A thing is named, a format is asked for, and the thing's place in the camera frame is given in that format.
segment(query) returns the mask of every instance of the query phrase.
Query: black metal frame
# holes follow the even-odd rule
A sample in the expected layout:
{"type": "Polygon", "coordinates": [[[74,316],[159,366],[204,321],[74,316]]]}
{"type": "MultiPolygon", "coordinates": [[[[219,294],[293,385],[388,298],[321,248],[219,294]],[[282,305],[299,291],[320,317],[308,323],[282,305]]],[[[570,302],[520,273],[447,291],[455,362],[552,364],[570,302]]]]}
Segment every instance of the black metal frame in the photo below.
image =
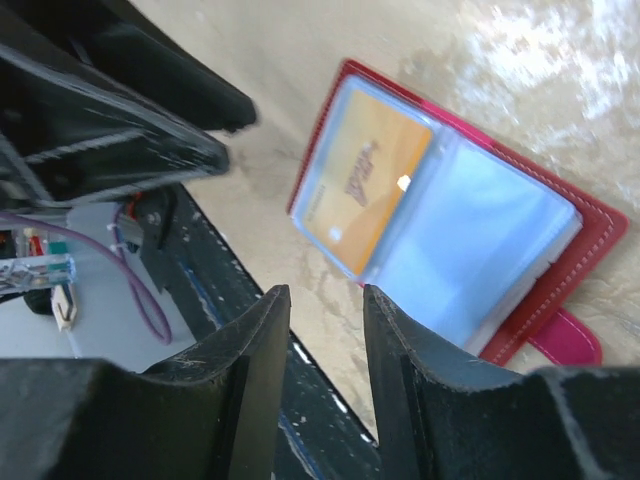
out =
{"type": "MultiPolygon", "coordinates": [[[[172,295],[196,340],[263,294],[184,187],[145,193],[135,214],[144,231],[142,261],[156,286],[172,295]]],[[[278,479],[380,476],[373,437],[293,332],[278,426],[278,479]]]]}
{"type": "Polygon", "coordinates": [[[275,286],[142,375],[99,359],[0,359],[0,478],[270,478],[290,311],[289,288],[275,286]]]}
{"type": "Polygon", "coordinates": [[[640,369],[485,362],[364,287],[385,478],[640,478],[640,369]]]}

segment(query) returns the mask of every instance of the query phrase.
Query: red leather wallet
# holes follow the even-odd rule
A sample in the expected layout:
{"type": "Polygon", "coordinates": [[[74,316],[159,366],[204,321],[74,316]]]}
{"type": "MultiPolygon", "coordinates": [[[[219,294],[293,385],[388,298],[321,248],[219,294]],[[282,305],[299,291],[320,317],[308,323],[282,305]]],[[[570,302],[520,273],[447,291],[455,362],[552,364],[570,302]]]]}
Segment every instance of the red leather wallet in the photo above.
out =
{"type": "Polygon", "coordinates": [[[360,76],[396,95],[404,101],[421,108],[435,119],[450,125],[478,146],[492,152],[515,168],[535,177],[573,203],[582,215],[583,226],[567,249],[536,282],[525,299],[505,320],[500,329],[484,348],[480,357],[498,365],[504,365],[528,340],[541,349],[555,363],[575,363],[584,357],[584,348],[571,352],[566,347],[567,339],[582,342],[592,355],[585,362],[601,359],[602,352],[595,337],[568,312],[559,310],[562,303],[575,290],[584,277],[602,260],[628,227],[627,218],[619,211],[562,180],[528,158],[507,148],[464,120],[456,117],[414,92],[394,83],[355,60],[346,60],[340,68],[329,96],[320,112],[311,140],[298,174],[295,188],[287,206],[291,213],[293,202],[309,167],[327,112],[341,83],[349,76],[360,76]],[[541,330],[551,319],[550,327],[541,330]]]}

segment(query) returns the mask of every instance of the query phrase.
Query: red card holder wallet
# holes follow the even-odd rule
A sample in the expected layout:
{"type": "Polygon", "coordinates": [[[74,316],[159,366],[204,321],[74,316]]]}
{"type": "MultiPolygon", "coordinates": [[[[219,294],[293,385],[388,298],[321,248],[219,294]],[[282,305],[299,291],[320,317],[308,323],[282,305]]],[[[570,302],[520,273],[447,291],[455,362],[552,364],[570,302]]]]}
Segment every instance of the red card holder wallet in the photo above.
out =
{"type": "Polygon", "coordinates": [[[352,75],[368,80],[456,129],[476,145],[555,190],[575,205],[581,214],[583,226],[580,232],[558,260],[537,280],[531,291],[503,322],[480,354],[480,357],[485,360],[497,365],[504,365],[552,317],[555,316],[556,319],[559,319],[557,312],[562,303],[624,235],[628,228],[627,218],[619,211],[583,192],[532,160],[507,148],[453,113],[355,60],[343,62],[320,112],[287,205],[288,213],[291,213],[336,92],[342,82],[352,75]]]}

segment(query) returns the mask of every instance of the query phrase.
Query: black plastic part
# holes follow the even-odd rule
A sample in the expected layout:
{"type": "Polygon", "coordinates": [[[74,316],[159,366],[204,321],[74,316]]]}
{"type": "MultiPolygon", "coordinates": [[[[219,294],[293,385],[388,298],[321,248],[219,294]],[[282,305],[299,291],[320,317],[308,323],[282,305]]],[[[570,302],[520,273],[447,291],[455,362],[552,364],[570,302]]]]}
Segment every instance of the black plastic part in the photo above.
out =
{"type": "MultiPolygon", "coordinates": [[[[144,230],[142,261],[166,289],[196,339],[225,325],[262,295],[229,245],[182,186],[175,194],[172,223],[162,249],[147,244],[158,234],[155,221],[165,205],[162,191],[143,194],[135,213],[144,230]]],[[[371,434],[293,332],[275,457],[278,480],[369,479],[380,476],[371,434]]]]}
{"type": "Polygon", "coordinates": [[[37,315],[53,315],[51,289],[29,290],[24,294],[24,303],[37,315]]]}
{"type": "Polygon", "coordinates": [[[385,478],[640,478],[640,369],[522,377],[458,349],[375,287],[364,296],[385,478]]]}
{"type": "MultiPolygon", "coordinates": [[[[20,10],[32,24],[46,30],[42,22],[30,17],[39,8],[36,5],[39,2],[0,0],[0,209],[67,208],[228,170],[224,145],[163,105],[142,96],[140,92],[148,94],[144,88],[135,91],[56,46],[9,9],[7,3],[20,10]]],[[[91,25],[94,20],[101,25],[106,22],[97,20],[107,15],[100,2],[81,2],[82,7],[74,2],[45,3],[48,7],[41,5],[43,12],[48,8],[57,12],[42,13],[47,28],[57,32],[54,35],[46,30],[54,37],[63,35],[64,29],[73,25],[91,25]],[[65,8],[74,6],[78,12],[68,20],[77,24],[54,21],[65,8]]],[[[116,3],[116,10],[126,10],[127,15],[135,17],[135,10],[126,7],[127,2],[115,2],[112,6],[116,3]]],[[[205,92],[204,97],[215,97],[223,103],[229,101],[225,107],[229,109],[236,104],[230,99],[238,97],[238,111],[253,113],[228,117],[224,112],[209,110],[210,102],[204,97],[192,98],[194,102],[201,100],[202,108],[220,123],[244,126],[255,120],[250,100],[226,82],[214,82],[215,74],[202,66],[193,66],[193,59],[189,60],[184,52],[181,56],[168,47],[161,48],[164,53],[146,47],[137,50],[135,45],[140,36],[137,27],[117,28],[132,36],[127,33],[124,44],[114,43],[112,53],[115,55],[117,51],[123,58],[134,55],[138,64],[137,68],[123,67],[123,71],[141,72],[142,64],[152,62],[179,75],[183,90],[205,92]],[[216,86],[203,88],[201,83],[205,80],[216,86]]],[[[150,45],[161,45],[149,40],[151,37],[144,38],[150,45]]],[[[111,43],[106,41],[103,45],[106,48],[105,45],[111,43]]],[[[154,80],[155,85],[167,82],[166,78],[162,82],[154,80]]],[[[186,93],[181,96],[173,91],[159,101],[172,100],[185,111],[191,111],[189,98],[186,93]]]]}
{"type": "Polygon", "coordinates": [[[144,375],[0,360],[0,478],[271,478],[290,306],[274,287],[144,375]]]}
{"type": "Polygon", "coordinates": [[[126,0],[4,2],[59,48],[203,130],[232,132],[256,121],[249,97],[126,0]]]}
{"type": "Polygon", "coordinates": [[[11,230],[0,231],[0,260],[16,257],[16,245],[11,230]]]}
{"type": "Polygon", "coordinates": [[[5,293],[4,295],[0,295],[0,305],[13,299],[20,298],[23,295],[24,292],[5,293]]]}

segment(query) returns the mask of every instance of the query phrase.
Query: white stitching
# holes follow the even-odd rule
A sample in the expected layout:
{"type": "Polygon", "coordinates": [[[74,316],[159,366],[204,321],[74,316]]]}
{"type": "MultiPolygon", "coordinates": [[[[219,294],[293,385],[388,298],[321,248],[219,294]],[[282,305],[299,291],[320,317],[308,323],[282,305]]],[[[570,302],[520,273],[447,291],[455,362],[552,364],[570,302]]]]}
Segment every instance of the white stitching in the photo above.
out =
{"type": "Polygon", "coordinates": [[[549,352],[549,350],[547,350],[546,348],[544,348],[544,347],[542,346],[542,344],[541,344],[541,343],[538,343],[538,342],[536,341],[536,339],[535,339],[535,338],[532,338],[531,340],[529,340],[529,342],[530,342],[532,345],[534,345],[538,350],[540,350],[542,353],[544,353],[544,354],[549,358],[549,360],[551,360],[553,363],[558,364],[558,365],[561,365],[561,364],[562,364],[562,362],[560,362],[559,360],[557,360],[557,359],[556,359],[556,357],[554,357],[553,355],[551,355],[551,353],[549,352]]]}
{"type": "Polygon", "coordinates": [[[569,317],[567,317],[564,313],[560,312],[558,315],[560,315],[561,318],[564,318],[565,321],[571,325],[576,332],[578,332],[580,335],[582,335],[582,338],[584,338],[587,343],[589,344],[589,348],[591,349],[592,353],[596,353],[596,348],[593,346],[593,342],[591,341],[591,339],[582,331],[578,328],[578,326],[573,323],[573,320],[571,320],[569,317]]]}

